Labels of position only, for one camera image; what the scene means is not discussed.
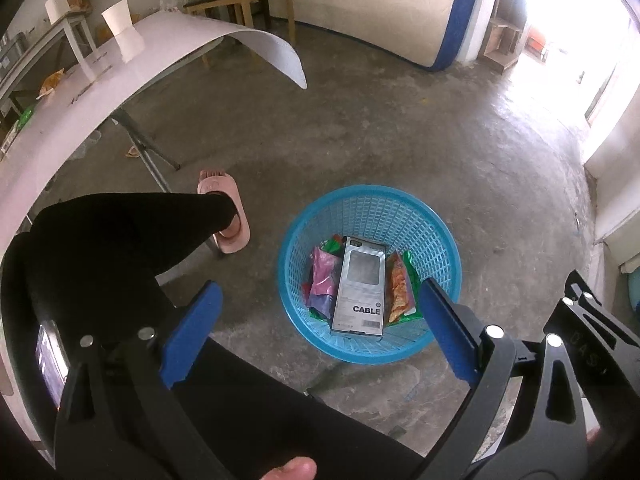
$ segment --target white table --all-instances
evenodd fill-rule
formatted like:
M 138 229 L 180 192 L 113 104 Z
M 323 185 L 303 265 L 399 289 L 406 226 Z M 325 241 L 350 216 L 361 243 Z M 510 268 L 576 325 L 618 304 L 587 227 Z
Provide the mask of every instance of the white table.
M 293 48 L 262 30 L 157 12 L 129 31 L 123 52 L 113 38 L 90 54 L 85 66 L 69 71 L 55 92 L 36 106 L 0 161 L 0 257 L 47 182 L 89 134 L 133 94 L 170 72 L 172 65 L 199 56 L 219 38 L 236 38 L 306 88 Z M 123 61 L 122 54 L 130 57 L 137 51 Z
M 80 25 L 82 31 L 91 46 L 91 50 L 97 52 L 97 47 L 94 43 L 94 38 L 91 36 L 89 26 L 84 18 L 84 12 L 68 12 L 62 16 L 57 22 L 51 25 L 51 28 L 34 44 L 32 44 L 27 51 L 20 57 L 20 59 L 11 67 L 11 70 L 7 72 L 2 81 L 0 81 L 0 106 L 4 104 L 4 101 L 11 95 L 11 92 L 15 89 L 18 83 L 31 70 L 33 65 L 43 56 L 43 54 L 55 45 L 63 36 L 66 35 L 71 50 L 74 51 L 78 62 L 84 62 L 82 51 L 78 45 L 78 40 L 74 34 L 74 27 Z

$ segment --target blue gripper pad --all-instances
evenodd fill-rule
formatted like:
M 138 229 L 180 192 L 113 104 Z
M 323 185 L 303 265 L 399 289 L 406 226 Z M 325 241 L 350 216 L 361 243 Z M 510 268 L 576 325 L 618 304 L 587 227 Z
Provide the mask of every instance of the blue gripper pad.
M 477 362 L 478 346 L 461 326 L 458 317 L 447 304 L 448 299 L 444 291 L 439 293 L 434 285 L 425 280 L 420 286 L 418 308 L 454 375 L 473 388 L 481 375 Z
M 167 388 L 183 381 L 222 312 L 222 289 L 207 282 L 162 347 L 160 377 Z

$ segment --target finger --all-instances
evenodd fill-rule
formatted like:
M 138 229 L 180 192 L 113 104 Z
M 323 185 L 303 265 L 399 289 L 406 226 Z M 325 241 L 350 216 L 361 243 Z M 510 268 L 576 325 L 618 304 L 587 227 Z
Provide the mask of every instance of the finger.
M 314 480 L 318 467 L 306 456 L 297 456 L 284 466 L 272 469 L 261 480 Z

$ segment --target basket rim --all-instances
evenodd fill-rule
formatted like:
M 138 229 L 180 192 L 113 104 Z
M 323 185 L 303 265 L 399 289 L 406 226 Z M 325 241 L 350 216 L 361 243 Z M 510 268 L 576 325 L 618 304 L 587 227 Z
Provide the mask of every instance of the basket rim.
M 420 351 L 422 348 L 431 343 L 434 339 L 431 330 L 425 332 L 423 336 L 421 336 L 411 344 L 404 346 L 404 348 L 402 348 L 401 350 L 392 353 L 379 355 L 354 354 L 337 349 L 316 336 L 316 334 L 312 330 L 310 330 L 308 326 L 302 321 L 302 318 L 298 315 L 296 307 L 293 305 L 293 302 L 291 301 L 289 294 L 287 293 L 287 278 L 289 275 L 289 269 L 286 263 L 290 258 L 290 254 L 292 252 L 292 241 L 295 240 L 295 238 L 300 234 L 306 223 L 311 218 L 313 218 L 313 216 L 315 216 L 320 210 L 337 200 L 343 200 L 345 198 L 351 198 L 353 196 L 361 194 L 375 194 L 393 198 L 395 200 L 408 202 L 416 209 L 421 210 L 425 216 L 428 216 L 431 220 L 433 220 L 433 222 L 437 225 L 437 227 L 440 228 L 440 230 L 444 234 L 443 243 L 446 245 L 447 250 L 450 251 L 450 254 L 452 254 L 453 265 L 451 279 L 454 285 L 454 290 L 452 291 L 450 297 L 454 302 L 458 300 L 460 291 L 462 290 L 462 264 L 460 261 L 460 254 L 458 253 L 458 247 L 447 225 L 442 221 L 440 216 L 438 216 L 433 209 L 431 209 L 421 200 L 417 199 L 415 196 L 410 195 L 409 193 L 402 190 L 395 189 L 393 187 L 373 184 L 358 184 L 356 186 L 347 186 L 340 189 L 335 189 L 321 196 L 303 209 L 302 213 L 300 213 L 289 226 L 289 229 L 287 230 L 287 233 L 280 247 L 280 253 L 278 255 L 278 291 L 280 294 L 280 301 L 284 306 L 287 316 L 289 316 L 289 319 L 291 320 L 295 328 L 300 332 L 302 337 L 304 337 L 310 344 L 312 344 L 325 354 L 331 355 L 332 357 L 335 357 L 342 361 L 354 364 L 386 364 L 409 357 L 410 355 L 413 355 L 414 353 Z

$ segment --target slide sandal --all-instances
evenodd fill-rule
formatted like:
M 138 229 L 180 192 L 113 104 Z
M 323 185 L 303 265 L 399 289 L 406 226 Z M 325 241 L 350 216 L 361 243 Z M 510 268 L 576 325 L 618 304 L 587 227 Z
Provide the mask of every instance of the slide sandal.
M 224 175 L 208 176 L 198 184 L 198 193 L 207 194 L 212 192 L 224 193 L 234 201 L 238 214 L 234 217 L 232 225 L 238 222 L 238 220 L 240 222 L 240 229 L 235 235 L 225 236 L 225 231 L 230 230 L 227 228 L 225 231 L 215 233 L 212 238 L 223 253 L 237 253 L 249 243 L 250 236 L 249 224 L 246 221 L 244 208 L 242 208 L 238 185 L 236 184 L 236 181 L 226 173 Z

